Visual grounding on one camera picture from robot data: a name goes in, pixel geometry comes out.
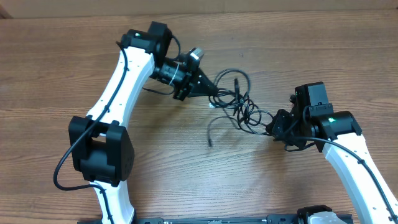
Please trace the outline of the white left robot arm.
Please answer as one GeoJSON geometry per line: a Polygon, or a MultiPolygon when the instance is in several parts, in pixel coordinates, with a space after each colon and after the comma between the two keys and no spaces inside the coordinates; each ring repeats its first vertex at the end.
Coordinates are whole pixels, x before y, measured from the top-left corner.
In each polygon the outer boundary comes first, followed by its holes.
{"type": "Polygon", "coordinates": [[[146,32],[128,30],[117,42],[118,63],[99,100],[86,116],[74,116],[69,123],[70,147],[54,170],[53,182],[63,191],[94,189],[102,211],[98,223],[136,221],[127,189],[134,164],[127,129],[146,81],[171,86],[173,98],[180,101],[218,92],[200,68],[202,49],[167,57],[175,39],[166,24],[155,21],[146,32]]]}

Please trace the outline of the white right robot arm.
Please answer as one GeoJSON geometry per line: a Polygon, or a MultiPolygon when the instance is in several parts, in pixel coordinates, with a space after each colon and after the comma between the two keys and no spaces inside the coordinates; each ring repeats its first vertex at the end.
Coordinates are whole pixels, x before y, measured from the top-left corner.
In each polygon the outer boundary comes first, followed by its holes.
{"type": "Polygon", "coordinates": [[[316,146],[332,165],[361,223],[397,223],[397,199],[377,169],[363,130],[349,111],[336,112],[325,84],[295,88],[290,111],[280,109],[267,125],[286,151],[316,146]]]}

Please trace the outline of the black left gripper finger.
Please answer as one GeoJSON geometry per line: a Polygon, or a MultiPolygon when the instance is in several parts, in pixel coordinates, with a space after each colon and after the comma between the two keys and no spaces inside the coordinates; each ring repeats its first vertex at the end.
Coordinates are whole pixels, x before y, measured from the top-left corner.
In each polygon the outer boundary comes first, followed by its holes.
{"type": "Polygon", "coordinates": [[[199,96],[215,96],[217,93],[217,88],[192,88],[187,96],[189,98],[199,96]]]}
{"type": "Polygon", "coordinates": [[[197,70],[197,87],[200,90],[215,90],[214,83],[205,75],[202,69],[197,70]]]}

